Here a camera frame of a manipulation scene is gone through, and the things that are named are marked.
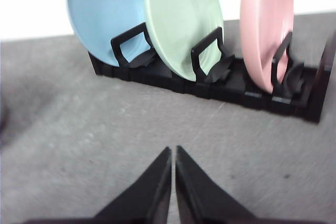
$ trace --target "dish rack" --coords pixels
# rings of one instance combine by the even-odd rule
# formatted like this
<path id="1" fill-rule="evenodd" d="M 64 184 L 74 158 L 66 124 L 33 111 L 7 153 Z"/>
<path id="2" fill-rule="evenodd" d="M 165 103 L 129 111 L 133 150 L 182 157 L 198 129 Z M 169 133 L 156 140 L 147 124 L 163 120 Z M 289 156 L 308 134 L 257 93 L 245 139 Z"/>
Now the dish rack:
<path id="1" fill-rule="evenodd" d="M 144 33 L 151 48 L 128 62 L 120 45 Z M 119 78 L 177 93 L 192 94 L 204 99 L 216 99 L 275 114 L 291 115 L 319 123 L 336 52 L 336 32 L 329 38 L 318 68 L 305 67 L 290 55 L 292 34 L 289 33 L 272 61 L 273 94 L 258 88 L 249 77 L 243 59 L 229 55 L 224 48 L 222 29 L 218 28 L 200 41 L 192 50 L 191 58 L 196 82 L 173 73 L 157 55 L 150 41 L 145 23 L 131 28 L 111 40 L 111 47 L 119 63 L 114 67 L 98 60 L 89 52 L 96 75 Z M 208 75 L 200 67 L 199 55 L 217 40 L 222 59 Z M 287 51 L 289 64 L 283 83 L 277 80 L 277 65 Z"/>

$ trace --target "plate holder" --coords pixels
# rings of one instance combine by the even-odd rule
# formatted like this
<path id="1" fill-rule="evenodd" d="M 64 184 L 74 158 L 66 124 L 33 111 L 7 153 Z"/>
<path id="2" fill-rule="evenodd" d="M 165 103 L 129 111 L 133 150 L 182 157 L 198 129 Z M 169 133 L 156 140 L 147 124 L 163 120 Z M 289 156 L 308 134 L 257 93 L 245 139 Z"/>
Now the plate holder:
<path id="1" fill-rule="evenodd" d="M 150 49 L 128 62 L 121 52 L 120 45 L 140 33 L 144 33 Z M 275 114 L 296 116 L 309 122 L 320 122 L 336 52 L 336 32 L 327 41 L 317 68 L 305 67 L 303 63 L 293 58 L 290 53 L 292 33 L 289 33 L 272 61 L 273 94 L 266 93 L 253 83 L 243 59 L 235 58 L 234 55 L 229 56 L 223 45 L 222 34 L 222 29 L 218 27 L 192 48 L 191 60 L 196 82 L 181 78 L 163 63 L 153 48 L 145 23 L 111 40 L 111 47 L 120 67 L 107 65 L 91 53 L 89 56 L 94 71 L 99 76 L 134 81 Z M 215 40 L 222 56 L 206 75 L 201 69 L 199 56 Z M 284 81 L 279 83 L 276 78 L 277 64 L 285 50 L 289 56 L 289 63 Z"/>

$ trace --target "plate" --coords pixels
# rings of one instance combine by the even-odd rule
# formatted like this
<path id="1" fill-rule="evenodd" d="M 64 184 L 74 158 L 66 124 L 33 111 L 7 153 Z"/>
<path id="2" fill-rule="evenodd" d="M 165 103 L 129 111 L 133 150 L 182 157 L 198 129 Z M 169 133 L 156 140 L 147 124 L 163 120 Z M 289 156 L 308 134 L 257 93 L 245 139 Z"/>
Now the plate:
<path id="1" fill-rule="evenodd" d="M 73 30 L 86 49 L 99 60 L 118 66 L 110 41 L 144 22 L 143 0 L 68 0 Z M 128 61 L 148 50 L 142 34 L 121 45 Z"/>
<path id="2" fill-rule="evenodd" d="M 240 38 L 246 69 L 256 85 L 272 93 L 272 59 L 286 35 L 293 31 L 293 0 L 241 0 Z M 278 65 L 281 83 L 286 73 L 285 52 Z"/>
<path id="3" fill-rule="evenodd" d="M 177 75 L 196 81 L 191 49 L 217 27 L 224 30 L 219 0 L 145 0 L 146 25 L 153 46 L 164 63 Z M 201 55 L 208 74 L 221 58 L 217 43 Z"/>

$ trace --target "blue plate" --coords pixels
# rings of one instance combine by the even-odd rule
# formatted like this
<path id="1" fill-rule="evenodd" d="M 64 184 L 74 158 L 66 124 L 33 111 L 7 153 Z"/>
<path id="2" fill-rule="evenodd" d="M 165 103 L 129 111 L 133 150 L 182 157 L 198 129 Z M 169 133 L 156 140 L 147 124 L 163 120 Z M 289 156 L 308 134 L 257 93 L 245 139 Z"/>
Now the blue plate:
<path id="1" fill-rule="evenodd" d="M 99 60 L 118 66 L 110 40 L 144 22 L 143 0 L 68 0 L 68 14 L 75 34 Z M 128 61 L 150 49 L 143 34 L 123 43 Z"/>

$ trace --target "gray carpet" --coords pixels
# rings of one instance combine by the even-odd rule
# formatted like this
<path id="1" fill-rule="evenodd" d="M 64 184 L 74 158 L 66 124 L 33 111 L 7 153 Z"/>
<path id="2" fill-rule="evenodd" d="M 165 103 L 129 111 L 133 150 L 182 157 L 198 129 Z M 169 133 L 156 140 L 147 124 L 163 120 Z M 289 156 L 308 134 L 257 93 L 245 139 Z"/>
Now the gray carpet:
<path id="1" fill-rule="evenodd" d="M 226 46 L 241 57 L 238 22 Z M 317 65 L 336 14 L 298 16 L 292 49 Z M 319 125 L 96 77 L 74 36 L 1 45 L 4 224 L 90 217 L 181 144 L 256 215 L 336 221 L 336 71 Z M 175 187 L 169 223 L 178 223 Z"/>

